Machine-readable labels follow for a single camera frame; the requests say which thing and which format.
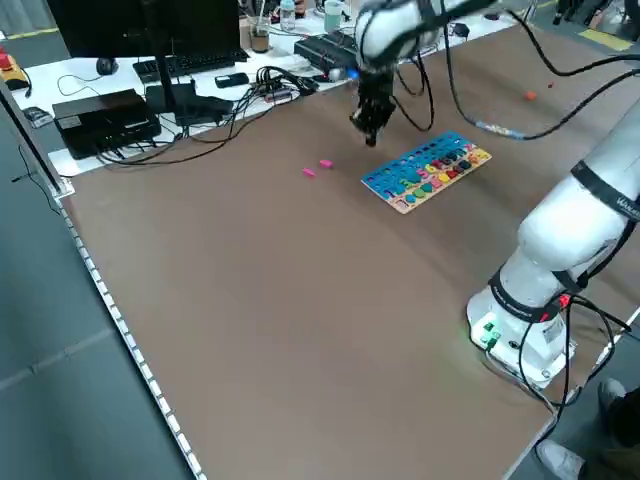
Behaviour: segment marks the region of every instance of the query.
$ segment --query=yellow tape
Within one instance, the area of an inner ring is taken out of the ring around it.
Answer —
[[[555,5],[556,3],[558,3],[558,0],[550,0],[549,2],[544,2],[541,3],[539,5],[536,6],[536,10],[540,9],[540,8],[547,8],[550,7],[551,5]],[[522,10],[520,10],[519,12],[516,12],[519,16],[523,16],[525,13],[527,13],[527,9],[523,8]]]
[[[623,40],[621,38],[609,35],[608,33],[596,32],[595,30],[585,30],[580,34],[580,36],[588,38],[589,40],[593,40],[596,43],[609,47],[618,52],[626,50],[631,45],[633,45],[631,42],[627,42],[626,40]]]
[[[7,38],[9,40],[15,40],[17,38],[35,37],[36,35],[40,35],[42,33],[53,33],[57,31],[58,31],[57,28],[45,28],[44,30],[36,30],[35,32],[17,33],[15,35],[9,35]]]

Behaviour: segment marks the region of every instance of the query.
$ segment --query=smartphone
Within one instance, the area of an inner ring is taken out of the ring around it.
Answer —
[[[236,87],[238,85],[246,85],[249,83],[249,77],[246,73],[220,75],[219,77],[216,77],[215,80],[218,88]]]

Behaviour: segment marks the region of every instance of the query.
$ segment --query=blue puzzle board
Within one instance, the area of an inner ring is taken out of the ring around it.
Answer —
[[[482,166],[491,155],[456,132],[446,132],[362,177],[400,213],[408,213]]]

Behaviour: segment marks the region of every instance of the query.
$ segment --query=computer mouse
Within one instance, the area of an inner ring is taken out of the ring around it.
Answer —
[[[118,62],[113,58],[99,58],[96,61],[98,75],[113,75],[118,71]]]
[[[464,23],[454,23],[453,24],[453,34],[456,37],[467,38],[469,36],[469,27],[467,27]]]

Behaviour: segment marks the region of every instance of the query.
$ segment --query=computer monitor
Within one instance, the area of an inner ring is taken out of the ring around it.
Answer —
[[[172,85],[166,55],[227,55],[240,50],[237,0],[48,0],[73,57],[152,55],[162,87],[145,91],[155,113],[171,112],[179,124],[202,123],[193,111],[215,110],[193,84]]]
[[[156,55],[142,0],[48,0],[72,57]],[[240,49],[237,0],[157,0],[164,55],[225,54]]]

